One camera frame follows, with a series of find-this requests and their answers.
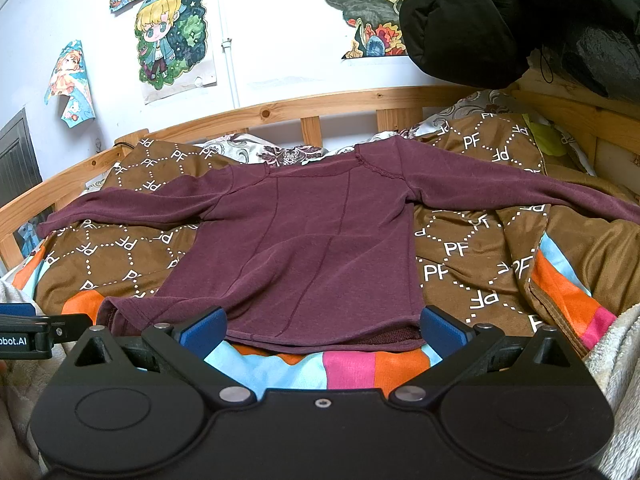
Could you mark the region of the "blond anime character poster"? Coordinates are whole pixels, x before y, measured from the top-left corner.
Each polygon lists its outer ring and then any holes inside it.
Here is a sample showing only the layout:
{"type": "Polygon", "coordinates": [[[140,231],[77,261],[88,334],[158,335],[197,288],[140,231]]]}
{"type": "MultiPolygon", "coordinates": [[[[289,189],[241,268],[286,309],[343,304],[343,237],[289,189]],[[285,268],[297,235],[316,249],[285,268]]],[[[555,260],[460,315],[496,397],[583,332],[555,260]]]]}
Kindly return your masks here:
{"type": "Polygon", "coordinates": [[[217,83],[204,0],[143,0],[134,34],[146,104],[217,83]]]}

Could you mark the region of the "yellow-green cloth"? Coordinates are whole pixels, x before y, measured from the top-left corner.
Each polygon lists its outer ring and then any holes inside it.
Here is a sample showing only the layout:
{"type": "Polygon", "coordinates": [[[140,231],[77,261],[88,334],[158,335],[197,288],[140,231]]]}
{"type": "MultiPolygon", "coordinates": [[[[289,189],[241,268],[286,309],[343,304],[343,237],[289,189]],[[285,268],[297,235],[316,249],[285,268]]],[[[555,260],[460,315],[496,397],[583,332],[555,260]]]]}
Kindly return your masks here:
{"type": "Polygon", "coordinates": [[[538,146],[545,154],[553,157],[562,157],[567,154],[567,149],[562,141],[562,136],[555,128],[534,122],[529,114],[523,114],[524,122],[538,146]]]}

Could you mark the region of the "black puffy jacket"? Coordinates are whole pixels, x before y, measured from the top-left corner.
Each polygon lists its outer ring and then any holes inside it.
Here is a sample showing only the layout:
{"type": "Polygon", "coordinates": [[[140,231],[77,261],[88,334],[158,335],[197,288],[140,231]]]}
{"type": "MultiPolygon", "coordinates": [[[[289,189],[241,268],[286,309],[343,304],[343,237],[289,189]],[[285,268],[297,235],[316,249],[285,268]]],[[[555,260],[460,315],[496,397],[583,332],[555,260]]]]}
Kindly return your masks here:
{"type": "Polygon", "coordinates": [[[427,75],[504,88],[532,65],[609,99],[639,99],[639,0],[404,0],[408,55],[427,75]]]}

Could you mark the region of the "colourful striped bedsheet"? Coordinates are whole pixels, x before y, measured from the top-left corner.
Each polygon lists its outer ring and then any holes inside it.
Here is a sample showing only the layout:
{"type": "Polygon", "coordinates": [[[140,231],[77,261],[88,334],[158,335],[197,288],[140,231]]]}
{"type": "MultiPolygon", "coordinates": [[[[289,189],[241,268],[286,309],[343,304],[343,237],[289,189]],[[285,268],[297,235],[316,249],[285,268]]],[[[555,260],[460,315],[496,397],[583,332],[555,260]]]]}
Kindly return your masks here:
{"type": "MultiPolygon", "coordinates": [[[[31,301],[40,313],[96,318],[108,297],[155,295],[195,234],[190,226],[171,232],[112,226],[70,229],[40,243],[1,281],[16,290],[16,301],[31,301]]],[[[616,317],[573,284],[566,259],[549,237],[542,240],[534,278],[560,300],[582,343],[593,349],[616,317]]],[[[268,388],[379,388],[390,393],[441,359],[429,344],[408,352],[323,351],[302,356],[222,342],[206,356],[207,363],[256,394],[268,388]]]]}

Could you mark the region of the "white floral pillow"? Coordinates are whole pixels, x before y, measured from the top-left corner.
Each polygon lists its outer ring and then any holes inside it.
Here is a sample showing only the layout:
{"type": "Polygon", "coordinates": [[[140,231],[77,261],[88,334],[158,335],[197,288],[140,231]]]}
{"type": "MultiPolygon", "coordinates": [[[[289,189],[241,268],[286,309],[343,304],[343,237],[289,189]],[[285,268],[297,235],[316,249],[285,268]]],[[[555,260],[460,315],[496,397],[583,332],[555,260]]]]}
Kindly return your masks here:
{"type": "MultiPolygon", "coordinates": [[[[420,140],[444,146],[445,141],[454,130],[451,123],[455,119],[475,114],[491,116],[506,113],[509,109],[501,104],[501,99],[502,94],[497,90],[477,91],[409,128],[375,133],[369,139],[364,140],[364,143],[401,136],[404,139],[420,140]]],[[[220,155],[241,164],[262,164],[264,162],[273,167],[280,167],[315,162],[322,158],[350,152],[353,149],[353,145],[347,145],[334,151],[311,145],[282,148],[282,146],[277,146],[249,133],[235,133],[201,144],[198,154],[205,159],[220,155]]]]}

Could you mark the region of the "maroon long-sleeve shirt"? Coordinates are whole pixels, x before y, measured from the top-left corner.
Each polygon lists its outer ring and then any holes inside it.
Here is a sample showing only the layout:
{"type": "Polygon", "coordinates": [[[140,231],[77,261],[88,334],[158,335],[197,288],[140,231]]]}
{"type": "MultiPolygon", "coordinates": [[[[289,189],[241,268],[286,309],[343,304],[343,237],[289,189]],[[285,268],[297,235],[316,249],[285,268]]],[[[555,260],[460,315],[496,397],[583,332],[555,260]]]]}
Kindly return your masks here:
{"type": "Polygon", "coordinates": [[[95,222],[169,231],[196,225],[191,249],[154,294],[108,297],[96,319],[116,335],[180,323],[218,307],[228,337],[252,346],[416,346],[424,302],[413,207],[496,210],[572,206],[637,221],[636,205],[586,186],[483,162],[403,138],[358,145],[304,166],[230,165],[144,194],[79,197],[38,234],[95,222]]]}

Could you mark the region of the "curled blue anime poster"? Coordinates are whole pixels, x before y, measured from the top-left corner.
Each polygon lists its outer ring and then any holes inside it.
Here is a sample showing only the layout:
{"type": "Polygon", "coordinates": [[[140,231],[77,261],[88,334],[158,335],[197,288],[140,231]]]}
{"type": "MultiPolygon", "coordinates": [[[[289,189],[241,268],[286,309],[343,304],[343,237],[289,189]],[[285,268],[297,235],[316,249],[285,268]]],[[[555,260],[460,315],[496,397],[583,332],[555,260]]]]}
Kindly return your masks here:
{"type": "Polygon", "coordinates": [[[96,118],[87,74],[84,48],[80,40],[72,40],[61,51],[49,80],[44,102],[54,96],[66,96],[61,119],[68,128],[96,118]]]}

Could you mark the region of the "beige fleece blanket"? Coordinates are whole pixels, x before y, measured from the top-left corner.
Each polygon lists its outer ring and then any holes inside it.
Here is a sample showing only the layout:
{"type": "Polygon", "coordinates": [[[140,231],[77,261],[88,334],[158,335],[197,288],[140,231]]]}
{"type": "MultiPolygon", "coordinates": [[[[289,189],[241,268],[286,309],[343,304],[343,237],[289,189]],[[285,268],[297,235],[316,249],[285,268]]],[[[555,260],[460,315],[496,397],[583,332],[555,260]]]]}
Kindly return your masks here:
{"type": "Polygon", "coordinates": [[[639,305],[621,314],[585,364],[614,414],[614,431],[599,469],[609,479],[638,479],[640,466],[639,305]]]}

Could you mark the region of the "white wall conduit pipe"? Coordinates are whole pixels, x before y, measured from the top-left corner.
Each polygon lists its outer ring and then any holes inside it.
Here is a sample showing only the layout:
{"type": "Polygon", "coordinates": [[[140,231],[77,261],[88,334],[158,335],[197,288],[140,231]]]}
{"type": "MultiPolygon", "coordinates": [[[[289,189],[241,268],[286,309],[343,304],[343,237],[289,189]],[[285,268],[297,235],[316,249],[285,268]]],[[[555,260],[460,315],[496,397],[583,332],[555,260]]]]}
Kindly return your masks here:
{"type": "Polygon", "coordinates": [[[238,87],[236,86],[233,52],[232,52],[232,39],[226,38],[221,43],[222,53],[224,54],[224,60],[226,61],[226,70],[228,76],[228,85],[231,94],[232,104],[234,108],[239,108],[241,105],[238,87]]]}

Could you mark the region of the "brown PF patterned blanket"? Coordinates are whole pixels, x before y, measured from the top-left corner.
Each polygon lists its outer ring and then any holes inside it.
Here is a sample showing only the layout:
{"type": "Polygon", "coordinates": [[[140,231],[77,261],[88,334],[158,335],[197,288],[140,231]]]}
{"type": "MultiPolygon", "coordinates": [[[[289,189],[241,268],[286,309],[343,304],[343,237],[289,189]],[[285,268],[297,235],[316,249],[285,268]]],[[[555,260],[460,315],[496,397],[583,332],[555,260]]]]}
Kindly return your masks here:
{"type": "MultiPolygon", "coordinates": [[[[620,200],[605,182],[547,165],[521,117],[475,114],[451,125],[454,130],[444,146],[413,141],[583,185],[620,200]]],[[[178,177],[198,178],[230,165],[277,168],[238,164],[220,155],[205,159],[199,151],[199,146],[144,139],[112,170],[101,190],[123,188],[150,194],[178,177]]],[[[82,220],[50,233],[46,242],[67,230],[87,231],[94,226],[154,229],[82,220]]],[[[187,226],[196,232],[193,223],[175,229],[187,226]]],[[[527,335],[537,322],[547,322],[560,326],[578,350],[588,350],[560,300],[535,281],[545,237],[566,259],[573,284],[616,318],[639,300],[639,218],[608,220],[551,204],[472,211],[415,204],[413,227],[423,307],[432,304],[468,324],[489,322],[508,333],[527,335]]]]}

